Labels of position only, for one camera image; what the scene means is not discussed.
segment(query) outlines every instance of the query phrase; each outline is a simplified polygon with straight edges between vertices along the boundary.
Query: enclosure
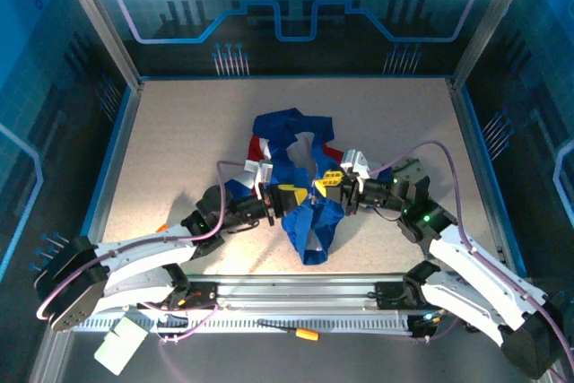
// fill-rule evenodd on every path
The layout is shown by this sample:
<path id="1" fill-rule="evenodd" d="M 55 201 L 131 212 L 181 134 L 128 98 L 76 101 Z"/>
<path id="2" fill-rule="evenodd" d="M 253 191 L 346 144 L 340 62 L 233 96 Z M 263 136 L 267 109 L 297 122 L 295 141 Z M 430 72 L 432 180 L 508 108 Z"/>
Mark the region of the enclosure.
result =
<path id="1" fill-rule="evenodd" d="M 166 351 L 148 339 L 112 380 L 92 357 L 103 334 L 46 329 L 33 281 L 51 258 L 46 237 L 118 242 L 179 223 L 216 184 L 218 160 L 248 157 L 257 116 L 298 109 L 332 118 L 325 144 L 370 162 L 441 141 L 457 166 L 468 233 L 535 286 L 571 289 L 574 0 L 0 5 L 0 313 L 12 340 L 2 381 L 272 381 L 277 370 L 285 381 L 527 381 L 490 340 L 462 328 L 426 349 L 349 330 L 326 337 L 323 350 L 212 328 L 219 333 Z M 444 154 L 427 146 L 413 157 L 430 195 L 454 213 Z M 238 172 L 226 169 L 225 179 Z M 262 222 L 183 269 L 233 285 L 312 274 L 341 286 L 400 281 L 428 256 L 373 214 L 341 220 L 321 265 L 304 264 L 280 223 Z M 151 367 L 158 352 L 161 366 Z M 322 354 L 325 367 L 308 359 Z M 340 370 L 345 357 L 352 364 Z M 294 371 L 286 361 L 306 365 Z M 571 374 L 565 361 L 554 368 Z"/>

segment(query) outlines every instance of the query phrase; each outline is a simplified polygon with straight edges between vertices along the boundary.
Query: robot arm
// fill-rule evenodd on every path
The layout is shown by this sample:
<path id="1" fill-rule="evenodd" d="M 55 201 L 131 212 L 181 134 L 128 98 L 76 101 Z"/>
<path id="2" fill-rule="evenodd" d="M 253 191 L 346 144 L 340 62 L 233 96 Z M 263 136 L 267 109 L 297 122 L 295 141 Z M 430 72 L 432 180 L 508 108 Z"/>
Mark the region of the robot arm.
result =
<path id="1" fill-rule="evenodd" d="M 265 187 L 271 169 L 267 165 L 246 166 L 255 173 L 257 193 L 239 200 L 227 195 L 222 231 L 251 229 L 265 218 L 273 225 L 274 219 L 283 217 L 308 197 L 307 189 L 293 185 Z M 421 262 L 404 276 L 408 305 L 431 304 L 461 317 L 489 336 L 509 361 L 532 379 L 538 379 L 556 361 L 561 347 L 540 313 L 472 254 L 480 252 L 488 262 L 520 284 L 562 330 L 569 329 L 565 326 L 572 320 L 568 317 L 570 301 L 560 294 L 549 299 L 543 291 L 509 271 L 473 239 L 470 239 L 472 250 L 464 247 L 456 218 L 429 196 L 430 180 L 418 160 L 406 159 L 396 165 L 387 181 L 369 178 L 368 165 L 360 152 L 346 153 L 341 167 L 341 170 L 328 171 L 314 182 L 312 200 L 332 199 L 342 205 L 346 215 L 357 213 L 359 205 L 400 212 L 396 222 L 402 233 L 425 254 L 441 260 L 455 273 L 445 272 L 428 261 Z M 110 250 L 133 241 L 158 239 L 83 271 L 49 303 L 44 316 L 55 331 L 60 331 L 104 309 L 137 302 L 153 302 L 166 309 L 192 307 L 197 304 L 197 291 L 179 264 L 205 256 L 223 243 L 220 232 L 210 239 L 193 241 L 193 237 L 206 234 L 217 225 L 220 211 L 220 190 L 211 187 L 198 202 L 197 210 L 166 231 L 120 243 L 92 245 L 85 237 L 70 241 L 34 283 L 41 300 L 70 273 L 95 257 L 103 257 Z M 190 240 L 165 240 L 190 235 Z"/>
<path id="2" fill-rule="evenodd" d="M 389 181 L 380 181 L 369 178 L 360 152 L 347 153 L 344 159 L 342 167 L 346 171 L 327 173 L 326 181 L 319 180 L 319 193 L 341 202 L 346 214 L 356 213 L 361 204 L 400 212 L 396 222 L 402 233 L 419 244 L 425 254 L 453 270 L 450 273 L 429 261 L 421 262 L 404 276 L 407 302 L 412 306 L 431 304 L 452 312 L 489 336 L 528 377 L 541 378 L 560 357 L 562 348 L 532 302 L 544 309 L 562 332 L 571 335 L 570 300 L 563 293 L 550 298 L 466 234 L 469 249 L 461 238 L 457 219 L 430 198 L 429 178 L 418 160 L 406 159 L 393 168 Z"/>

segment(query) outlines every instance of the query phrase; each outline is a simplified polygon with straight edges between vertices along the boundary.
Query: metal post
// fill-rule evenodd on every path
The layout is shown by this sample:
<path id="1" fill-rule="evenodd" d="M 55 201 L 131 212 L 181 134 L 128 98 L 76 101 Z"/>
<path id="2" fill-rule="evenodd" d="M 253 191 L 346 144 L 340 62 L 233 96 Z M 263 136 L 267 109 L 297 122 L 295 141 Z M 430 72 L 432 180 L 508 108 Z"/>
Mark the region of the metal post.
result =
<path id="1" fill-rule="evenodd" d="M 453 75 L 456 89 L 460 89 L 464 85 L 511 3 L 512 0 L 491 0 L 491 4 L 489 4 L 483 19 L 458 62 Z"/>
<path id="2" fill-rule="evenodd" d="M 138 91 L 141 82 L 140 75 L 100 0 L 78 1 L 88 15 L 88 19 L 94 29 L 98 32 L 101 41 L 119 69 L 119 72 L 124 77 L 124 80 L 126 80 L 127 85 L 133 91 Z"/>

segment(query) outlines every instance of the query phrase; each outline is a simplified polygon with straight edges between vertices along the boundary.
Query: red fabric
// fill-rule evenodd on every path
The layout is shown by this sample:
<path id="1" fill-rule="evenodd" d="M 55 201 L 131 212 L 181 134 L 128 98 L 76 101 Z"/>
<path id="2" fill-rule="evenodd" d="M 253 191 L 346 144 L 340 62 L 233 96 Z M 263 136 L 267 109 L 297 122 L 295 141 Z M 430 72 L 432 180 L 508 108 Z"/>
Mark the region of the red fabric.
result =
<path id="1" fill-rule="evenodd" d="M 341 163 L 341 160 L 343 159 L 344 155 L 344 152 L 340 152 L 335 148 L 331 148 L 327 144 L 323 144 L 323 152 L 330 158 L 335 159 L 337 163 Z"/>
<path id="2" fill-rule="evenodd" d="M 265 158 L 261 145 L 259 144 L 259 136 L 253 135 L 249 141 L 248 160 L 249 161 L 262 161 Z"/>

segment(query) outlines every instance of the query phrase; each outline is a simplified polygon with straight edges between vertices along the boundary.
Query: printed wall graphic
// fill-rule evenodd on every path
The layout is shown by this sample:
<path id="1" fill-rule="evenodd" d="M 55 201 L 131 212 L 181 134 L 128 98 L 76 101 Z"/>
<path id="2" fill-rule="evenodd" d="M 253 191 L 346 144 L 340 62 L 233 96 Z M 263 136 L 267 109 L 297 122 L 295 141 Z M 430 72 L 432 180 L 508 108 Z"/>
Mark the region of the printed wall graphic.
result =
<path id="1" fill-rule="evenodd" d="M 200 76 L 218 76 L 211 54 L 222 40 L 248 44 L 257 75 L 381 74 L 396 43 L 420 47 L 395 74 L 451 74 L 490 2 L 102 1 L 143 74 Z"/>
<path id="2" fill-rule="evenodd" d="M 392 51 L 385 54 L 383 74 L 415 74 L 422 59 L 421 44 L 395 43 Z"/>
<path id="3" fill-rule="evenodd" d="M 486 150 L 492 161 L 510 147 L 510 137 L 513 134 L 515 134 L 515 130 L 507 116 L 507 111 L 505 109 L 502 112 L 496 111 L 491 121 L 483 128 Z"/>
<path id="4" fill-rule="evenodd" d="M 243 44 L 215 44 L 212 53 L 213 64 L 217 76 L 249 76 L 249 53 Z"/>

